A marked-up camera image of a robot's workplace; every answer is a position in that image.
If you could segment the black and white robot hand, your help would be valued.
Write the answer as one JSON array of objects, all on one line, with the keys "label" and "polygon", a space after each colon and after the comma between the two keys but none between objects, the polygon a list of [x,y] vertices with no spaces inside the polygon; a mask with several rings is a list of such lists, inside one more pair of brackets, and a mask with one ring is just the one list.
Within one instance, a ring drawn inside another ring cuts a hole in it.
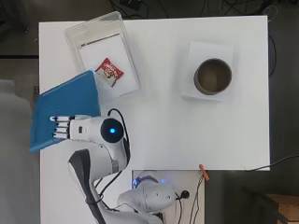
[{"label": "black and white robot hand", "polygon": [[50,121],[55,124],[52,136],[58,139],[70,139],[76,141],[87,141],[84,134],[91,121],[90,116],[52,116]]}]

